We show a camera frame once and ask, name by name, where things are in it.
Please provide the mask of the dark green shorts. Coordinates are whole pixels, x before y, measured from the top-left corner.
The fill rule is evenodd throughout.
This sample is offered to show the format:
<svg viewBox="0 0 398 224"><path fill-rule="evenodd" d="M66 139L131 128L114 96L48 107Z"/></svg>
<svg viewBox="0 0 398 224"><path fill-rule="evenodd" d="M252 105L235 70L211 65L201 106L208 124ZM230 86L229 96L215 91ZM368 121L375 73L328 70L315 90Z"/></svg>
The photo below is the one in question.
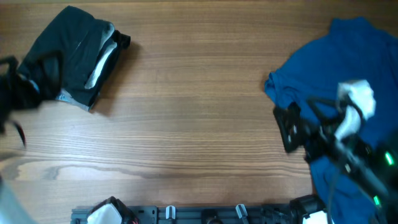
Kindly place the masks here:
<svg viewBox="0 0 398 224"><path fill-rule="evenodd" d="M67 6L38 36L17 71L32 78L39 73L28 65L30 61L49 52L60 52L63 56L61 89L77 102L92 107L121 51L127 49L130 42L130 36L116 30L113 23Z"/></svg>

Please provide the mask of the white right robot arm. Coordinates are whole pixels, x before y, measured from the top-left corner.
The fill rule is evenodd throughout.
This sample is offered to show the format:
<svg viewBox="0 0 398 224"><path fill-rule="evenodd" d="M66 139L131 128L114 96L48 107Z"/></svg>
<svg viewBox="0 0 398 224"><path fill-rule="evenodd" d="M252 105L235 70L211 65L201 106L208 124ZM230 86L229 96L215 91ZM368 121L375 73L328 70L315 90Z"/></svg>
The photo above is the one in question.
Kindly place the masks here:
<svg viewBox="0 0 398 224"><path fill-rule="evenodd" d="M376 152L370 151L357 135L364 123L364 113L353 102L320 98L307 102L320 124L301 118L295 103L286 109L273 109L285 151L291 153L304 147L308 163L328 156L336 164L338 174L349 177L374 201L381 222L395 223L397 153L392 150L393 145L383 144Z"/></svg>

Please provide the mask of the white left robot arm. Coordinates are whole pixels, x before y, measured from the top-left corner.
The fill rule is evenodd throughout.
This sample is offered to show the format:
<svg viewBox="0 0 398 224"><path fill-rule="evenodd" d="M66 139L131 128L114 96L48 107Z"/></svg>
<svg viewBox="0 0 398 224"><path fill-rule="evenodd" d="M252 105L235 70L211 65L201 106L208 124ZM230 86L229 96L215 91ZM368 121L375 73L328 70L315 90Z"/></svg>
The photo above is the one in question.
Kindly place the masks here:
<svg viewBox="0 0 398 224"><path fill-rule="evenodd" d="M39 70L38 77L26 78L18 73L18 60L14 56L1 59L7 70L1 75L1 134L6 124L13 125L26 144L20 124L10 119L14 111L37 109L42 102L54 100L61 90L63 77L63 56L52 52L31 61L30 66ZM87 214L87 223L139 223L132 210L115 197L103 200ZM1 223L35 223L17 201L12 190L1 180Z"/></svg>

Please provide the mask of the folded grey shorts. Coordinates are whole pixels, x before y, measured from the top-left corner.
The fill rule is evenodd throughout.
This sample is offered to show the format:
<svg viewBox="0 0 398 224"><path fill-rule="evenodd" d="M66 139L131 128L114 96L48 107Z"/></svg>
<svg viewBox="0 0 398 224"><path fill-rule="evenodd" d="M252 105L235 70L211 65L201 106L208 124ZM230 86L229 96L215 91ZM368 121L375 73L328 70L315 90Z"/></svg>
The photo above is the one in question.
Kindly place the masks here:
<svg viewBox="0 0 398 224"><path fill-rule="evenodd" d="M61 92L57 95L57 97L55 98L58 101L62 101L74 106L77 106L85 111L89 111L91 109L91 106L87 106L84 105L82 103L77 102L72 96L71 94L69 94L66 90L61 89Z"/></svg>

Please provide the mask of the blue polo shirt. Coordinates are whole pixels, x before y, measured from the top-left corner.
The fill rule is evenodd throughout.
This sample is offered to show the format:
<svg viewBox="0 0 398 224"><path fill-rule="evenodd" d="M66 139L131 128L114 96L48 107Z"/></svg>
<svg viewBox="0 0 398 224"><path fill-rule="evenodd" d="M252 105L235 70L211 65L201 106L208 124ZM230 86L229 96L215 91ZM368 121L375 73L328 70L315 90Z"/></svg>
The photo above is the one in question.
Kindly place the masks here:
<svg viewBox="0 0 398 224"><path fill-rule="evenodd" d="M319 123L306 103L310 96L335 100L337 87L348 80L367 80L374 91L376 111L360 138L372 149L397 131L397 37L377 29L365 18L333 19L327 35L296 51L269 74L264 88L282 108L296 102L302 117ZM327 204L335 165L323 156L310 163L316 191ZM347 176L341 175L333 195L334 223L368 223L376 207Z"/></svg>

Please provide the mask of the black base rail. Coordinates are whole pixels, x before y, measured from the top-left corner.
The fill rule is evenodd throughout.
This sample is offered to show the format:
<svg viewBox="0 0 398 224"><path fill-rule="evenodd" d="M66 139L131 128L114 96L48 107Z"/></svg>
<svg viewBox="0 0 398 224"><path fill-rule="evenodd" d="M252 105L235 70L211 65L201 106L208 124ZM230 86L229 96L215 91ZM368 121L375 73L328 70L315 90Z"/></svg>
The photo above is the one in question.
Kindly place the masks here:
<svg viewBox="0 0 398 224"><path fill-rule="evenodd" d="M235 206L231 207L176 207L175 219L166 217L165 207L129 206L142 224L201 224L210 217L216 217L225 224L243 224ZM271 204L261 206L247 206L246 220L253 224L283 224L290 223L291 216L287 204Z"/></svg>

